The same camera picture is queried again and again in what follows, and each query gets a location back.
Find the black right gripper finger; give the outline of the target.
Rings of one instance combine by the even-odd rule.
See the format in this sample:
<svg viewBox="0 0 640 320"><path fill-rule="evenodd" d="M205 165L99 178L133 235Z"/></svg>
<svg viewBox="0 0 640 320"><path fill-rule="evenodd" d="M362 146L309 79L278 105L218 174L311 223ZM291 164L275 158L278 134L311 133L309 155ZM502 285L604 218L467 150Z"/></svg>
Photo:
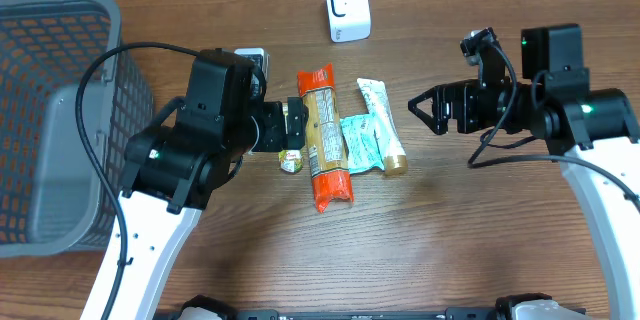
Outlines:
<svg viewBox="0 0 640 320"><path fill-rule="evenodd" d="M408 105L409 111L419 118L434 134L439 133L438 123L436 118L423 110L419 109L416 105Z"/></svg>
<svg viewBox="0 0 640 320"><path fill-rule="evenodd" d="M413 99L408 101L408 109L416 110L418 108L419 103L426 101L427 99L431 99L433 97L433 94L434 94L434 89L431 88L423 92L422 94L414 97Z"/></svg>

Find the green tea snack packet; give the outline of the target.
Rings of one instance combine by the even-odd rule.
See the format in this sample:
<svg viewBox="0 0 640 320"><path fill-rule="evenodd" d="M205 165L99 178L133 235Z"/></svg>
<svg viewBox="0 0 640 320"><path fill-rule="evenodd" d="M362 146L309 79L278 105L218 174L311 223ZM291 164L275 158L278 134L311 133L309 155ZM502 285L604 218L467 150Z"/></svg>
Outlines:
<svg viewBox="0 0 640 320"><path fill-rule="evenodd" d="M280 168L290 174L299 173L303 168L303 156L298 145L301 137L304 135L300 115L295 112L293 118L289 117L288 104L282 104L284 130L285 130L285 146L279 152Z"/></svg>

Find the white tube with gold cap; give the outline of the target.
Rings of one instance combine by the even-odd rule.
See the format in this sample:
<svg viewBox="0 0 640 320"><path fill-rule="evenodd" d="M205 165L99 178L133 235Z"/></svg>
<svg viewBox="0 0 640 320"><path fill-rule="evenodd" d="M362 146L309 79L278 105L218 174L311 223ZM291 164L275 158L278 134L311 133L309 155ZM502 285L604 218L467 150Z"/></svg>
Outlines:
<svg viewBox="0 0 640 320"><path fill-rule="evenodd" d="M368 112L373 116L375 136L386 176L402 175L408 171L406 152L396 131L391 107L383 81L358 78Z"/></svg>

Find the mint green wipes packet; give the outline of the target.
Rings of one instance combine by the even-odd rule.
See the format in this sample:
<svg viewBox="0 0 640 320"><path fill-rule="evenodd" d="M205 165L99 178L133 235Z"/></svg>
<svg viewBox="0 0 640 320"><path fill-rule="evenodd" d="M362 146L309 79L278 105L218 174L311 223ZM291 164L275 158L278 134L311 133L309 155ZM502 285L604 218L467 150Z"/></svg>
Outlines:
<svg viewBox="0 0 640 320"><path fill-rule="evenodd" d="M384 170L376 140L374 117L359 114L340 120L342 133L348 148L348 169L360 174L378 168Z"/></svg>

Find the orange spaghetti packet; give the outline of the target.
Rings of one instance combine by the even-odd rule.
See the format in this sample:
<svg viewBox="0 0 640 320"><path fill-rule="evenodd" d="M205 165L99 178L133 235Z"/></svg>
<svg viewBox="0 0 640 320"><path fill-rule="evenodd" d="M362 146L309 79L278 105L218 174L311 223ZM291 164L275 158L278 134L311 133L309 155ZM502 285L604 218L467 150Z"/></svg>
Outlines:
<svg viewBox="0 0 640 320"><path fill-rule="evenodd" d="M308 110L305 135L315 206L324 213L334 200L354 202L333 65L299 72L297 80L299 96Z"/></svg>

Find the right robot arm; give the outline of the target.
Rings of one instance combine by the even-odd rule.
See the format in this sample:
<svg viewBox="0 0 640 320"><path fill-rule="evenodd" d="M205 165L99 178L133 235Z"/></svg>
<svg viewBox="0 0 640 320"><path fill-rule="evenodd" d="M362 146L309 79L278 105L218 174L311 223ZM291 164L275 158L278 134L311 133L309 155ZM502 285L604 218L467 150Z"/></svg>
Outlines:
<svg viewBox="0 0 640 320"><path fill-rule="evenodd" d="M434 134L455 120L480 132L467 165L553 162L586 220L605 278L610 315L639 316L639 122L623 91L593 90L577 24L524 29L522 72L492 28L460 43L474 79L435 86L408 109Z"/></svg>

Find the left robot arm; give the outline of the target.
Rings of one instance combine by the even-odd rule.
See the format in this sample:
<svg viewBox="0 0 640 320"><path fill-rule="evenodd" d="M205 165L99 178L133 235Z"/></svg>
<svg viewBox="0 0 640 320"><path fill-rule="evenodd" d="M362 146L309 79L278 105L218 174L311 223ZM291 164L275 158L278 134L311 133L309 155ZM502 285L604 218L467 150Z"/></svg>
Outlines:
<svg viewBox="0 0 640 320"><path fill-rule="evenodd" d="M106 253L85 319L150 319L175 260L214 190L248 152L299 150L309 110L265 99L264 73L222 49L192 51L188 89L129 138Z"/></svg>

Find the white barcode scanner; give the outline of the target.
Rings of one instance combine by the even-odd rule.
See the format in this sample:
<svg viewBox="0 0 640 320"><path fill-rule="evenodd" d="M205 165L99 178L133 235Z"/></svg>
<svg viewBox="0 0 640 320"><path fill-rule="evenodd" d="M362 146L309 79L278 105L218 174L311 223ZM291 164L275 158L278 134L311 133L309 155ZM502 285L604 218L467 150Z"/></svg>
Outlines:
<svg viewBox="0 0 640 320"><path fill-rule="evenodd" d="M334 43L366 39L371 34L369 0L326 0L329 31Z"/></svg>

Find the grey plastic shopping basket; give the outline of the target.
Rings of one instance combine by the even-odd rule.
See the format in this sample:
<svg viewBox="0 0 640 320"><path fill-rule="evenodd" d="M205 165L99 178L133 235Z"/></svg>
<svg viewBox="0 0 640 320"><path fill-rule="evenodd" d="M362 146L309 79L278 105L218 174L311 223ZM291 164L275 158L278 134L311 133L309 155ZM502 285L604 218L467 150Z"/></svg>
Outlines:
<svg viewBox="0 0 640 320"><path fill-rule="evenodd" d="M79 126L110 183L154 100L121 42L113 0L1 2L1 254L105 248L114 211Z"/></svg>

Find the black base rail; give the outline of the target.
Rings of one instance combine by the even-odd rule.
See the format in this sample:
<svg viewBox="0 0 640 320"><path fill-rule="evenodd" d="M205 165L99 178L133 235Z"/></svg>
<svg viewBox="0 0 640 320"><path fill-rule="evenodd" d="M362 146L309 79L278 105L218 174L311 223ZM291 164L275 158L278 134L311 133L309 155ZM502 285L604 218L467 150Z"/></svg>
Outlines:
<svg viewBox="0 0 640 320"><path fill-rule="evenodd" d="M492 307L449 307L441 311L278 312L239 311L237 320L499 320L506 319Z"/></svg>

